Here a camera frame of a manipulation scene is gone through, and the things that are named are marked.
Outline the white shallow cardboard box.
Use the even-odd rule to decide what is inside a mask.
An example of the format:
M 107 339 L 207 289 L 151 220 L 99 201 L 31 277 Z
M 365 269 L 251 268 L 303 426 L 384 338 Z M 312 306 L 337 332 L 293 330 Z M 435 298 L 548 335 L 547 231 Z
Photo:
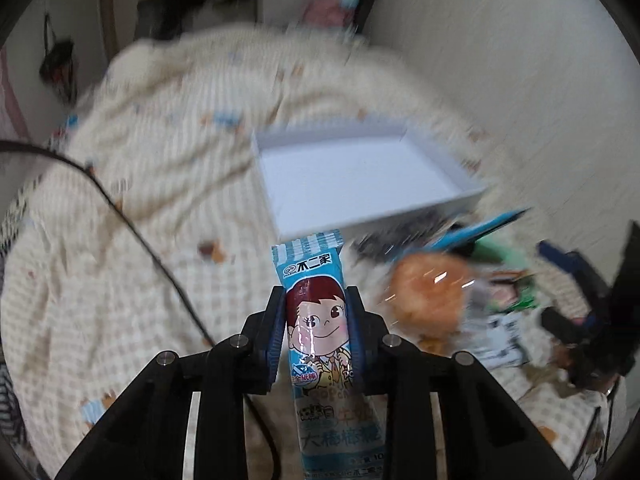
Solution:
M 472 211 L 485 185 L 429 128 L 379 118 L 271 127 L 253 136 L 280 242 L 338 229 L 354 238 L 429 212 Z

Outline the cream checkered bed quilt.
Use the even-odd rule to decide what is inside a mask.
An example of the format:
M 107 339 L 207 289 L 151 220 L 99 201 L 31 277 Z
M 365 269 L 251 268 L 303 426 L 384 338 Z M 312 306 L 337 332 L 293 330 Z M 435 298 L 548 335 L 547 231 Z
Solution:
M 4 355 L 28 434 L 56 474 L 89 402 L 122 392 L 160 350 L 236 332 L 277 283 L 253 131 L 328 119 L 429 128 L 489 188 L 479 216 L 528 206 L 514 158 L 390 52 L 230 26 L 114 59 L 68 157 L 13 225 Z

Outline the dark clear snack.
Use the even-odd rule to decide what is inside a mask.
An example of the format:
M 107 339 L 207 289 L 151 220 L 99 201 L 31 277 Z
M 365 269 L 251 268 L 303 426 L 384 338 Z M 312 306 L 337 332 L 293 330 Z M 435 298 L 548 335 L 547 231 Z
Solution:
M 445 217 L 438 212 L 428 212 L 363 235 L 352 243 L 352 250 L 359 259 L 388 263 L 462 226 L 458 216 Z

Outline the blue cartoon girl candy packet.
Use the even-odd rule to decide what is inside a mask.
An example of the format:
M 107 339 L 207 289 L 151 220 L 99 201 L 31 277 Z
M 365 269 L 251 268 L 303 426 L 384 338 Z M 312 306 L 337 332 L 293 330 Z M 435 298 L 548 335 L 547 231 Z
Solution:
M 379 479 L 383 430 L 356 386 L 337 230 L 271 248 L 285 289 L 288 367 L 306 479 Z

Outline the green snack packet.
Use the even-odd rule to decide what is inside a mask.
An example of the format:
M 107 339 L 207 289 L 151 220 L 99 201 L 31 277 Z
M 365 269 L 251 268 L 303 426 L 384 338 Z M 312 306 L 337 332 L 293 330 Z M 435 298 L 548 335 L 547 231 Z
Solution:
M 486 236 L 475 243 L 471 260 L 488 284 L 491 311 L 510 313 L 538 306 L 535 274 L 522 252 Z

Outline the pink clothes pile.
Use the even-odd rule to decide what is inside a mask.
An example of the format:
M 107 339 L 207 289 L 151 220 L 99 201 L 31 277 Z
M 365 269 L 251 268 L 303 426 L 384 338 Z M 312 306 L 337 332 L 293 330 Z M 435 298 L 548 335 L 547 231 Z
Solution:
M 341 0 L 311 0 L 303 13 L 302 23 L 322 29 L 349 28 L 352 11 Z

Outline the black hanging bag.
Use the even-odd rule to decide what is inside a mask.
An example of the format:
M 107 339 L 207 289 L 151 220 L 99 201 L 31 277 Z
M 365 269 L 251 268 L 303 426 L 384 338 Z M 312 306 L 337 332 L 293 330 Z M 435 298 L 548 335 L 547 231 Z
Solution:
M 49 13 L 43 18 L 43 47 L 40 80 L 54 91 L 64 106 L 73 107 L 78 96 L 75 43 L 67 37 L 58 39 Z

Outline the black white tissue pack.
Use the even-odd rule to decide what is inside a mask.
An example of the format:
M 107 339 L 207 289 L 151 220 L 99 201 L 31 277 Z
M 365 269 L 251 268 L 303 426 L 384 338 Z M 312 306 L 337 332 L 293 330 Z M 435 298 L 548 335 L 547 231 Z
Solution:
M 518 312 L 467 318 L 461 326 L 458 346 L 488 370 L 524 365 L 528 354 L 522 344 L 521 318 Z

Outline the brown bread bun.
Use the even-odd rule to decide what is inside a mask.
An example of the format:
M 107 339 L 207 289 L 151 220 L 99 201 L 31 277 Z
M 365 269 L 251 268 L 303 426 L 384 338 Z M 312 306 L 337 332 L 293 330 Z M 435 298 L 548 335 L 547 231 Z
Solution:
M 408 332 L 445 339 L 460 328 L 475 279 L 459 257 L 415 252 L 394 264 L 384 301 Z

